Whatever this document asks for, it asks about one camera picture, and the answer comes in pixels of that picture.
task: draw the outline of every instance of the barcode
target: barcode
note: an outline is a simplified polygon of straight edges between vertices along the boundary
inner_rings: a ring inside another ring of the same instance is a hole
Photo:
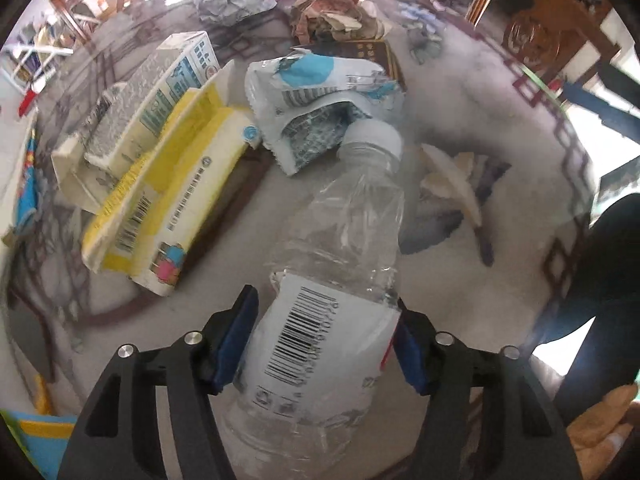
[[[335,298],[300,287],[264,372],[291,386],[305,384],[337,309]]]
[[[150,206],[151,201],[146,196],[143,195],[140,197],[140,202],[138,202],[133,215],[131,215],[129,220],[123,225],[118,241],[116,241],[116,247],[118,249],[129,254],[133,252],[133,248],[136,245],[136,237],[140,231],[140,225],[149,212]]]
[[[306,106],[323,95],[331,94],[338,90],[337,86],[324,86],[317,88],[301,88],[298,90],[285,90],[282,92],[284,102],[291,107]]]

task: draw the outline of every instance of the white carton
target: white carton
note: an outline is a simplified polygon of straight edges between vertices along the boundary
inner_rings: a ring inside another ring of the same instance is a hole
[[[188,88],[220,69],[206,32],[172,34],[138,67],[96,128],[85,160],[120,179],[158,142],[162,126]]]

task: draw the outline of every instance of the cartoon illustration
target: cartoon illustration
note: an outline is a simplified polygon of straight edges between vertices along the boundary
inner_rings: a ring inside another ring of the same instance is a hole
[[[184,249],[180,244],[170,246],[163,242],[158,247],[150,270],[158,277],[160,283],[175,286],[180,276],[184,255]]]

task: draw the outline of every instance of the crumpled white paper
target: crumpled white paper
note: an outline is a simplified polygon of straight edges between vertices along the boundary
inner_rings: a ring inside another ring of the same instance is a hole
[[[202,22],[225,27],[276,6],[276,0],[193,0],[193,3]]]

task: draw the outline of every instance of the bottle label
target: bottle label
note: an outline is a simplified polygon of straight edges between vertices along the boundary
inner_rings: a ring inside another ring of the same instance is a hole
[[[367,412],[399,310],[286,274],[251,336],[237,387],[277,418],[357,424]]]

